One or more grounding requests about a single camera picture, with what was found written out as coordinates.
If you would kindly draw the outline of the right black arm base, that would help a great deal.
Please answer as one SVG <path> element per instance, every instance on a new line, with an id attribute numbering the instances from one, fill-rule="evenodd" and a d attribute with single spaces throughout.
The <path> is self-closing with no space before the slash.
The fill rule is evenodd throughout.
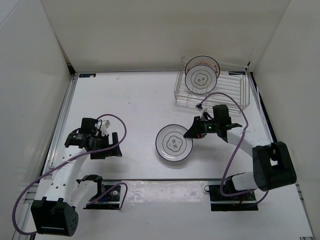
<path id="1" fill-rule="evenodd" d="M 254 192 L 227 197 L 220 193 L 220 185 L 205 185 L 203 190 L 209 194 L 212 212 L 258 211 Z"/>

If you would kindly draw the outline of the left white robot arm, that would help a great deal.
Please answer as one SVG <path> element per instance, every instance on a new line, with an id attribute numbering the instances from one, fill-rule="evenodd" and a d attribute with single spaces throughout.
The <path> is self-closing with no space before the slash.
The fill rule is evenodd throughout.
<path id="1" fill-rule="evenodd" d="M 84 117 L 80 128 L 67 136 L 62 161 L 50 170 L 53 174 L 50 187 L 31 205 L 38 234 L 73 236 L 79 224 L 80 210 L 101 199 L 111 199 L 112 192 L 120 186 L 117 183 L 106 188 L 102 176 L 96 174 L 78 178 L 87 158 L 104 160 L 122 156 L 122 140 L 117 132 L 108 134 L 109 126 L 110 122 L 101 117 Z"/>

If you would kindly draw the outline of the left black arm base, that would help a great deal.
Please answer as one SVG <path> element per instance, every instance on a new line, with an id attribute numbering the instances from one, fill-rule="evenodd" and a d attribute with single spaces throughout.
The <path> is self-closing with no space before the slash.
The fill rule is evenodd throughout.
<path id="1" fill-rule="evenodd" d="M 125 182 L 112 184 L 104 181 L 103 177 L 96 174 L 85 175 L 77 179 L 78 185 L 82 182 L 94 182 L 97 185 L 96 194 L 89 200 L 83 209 L 86 210 L 121 210 L 128 193 Z"/>

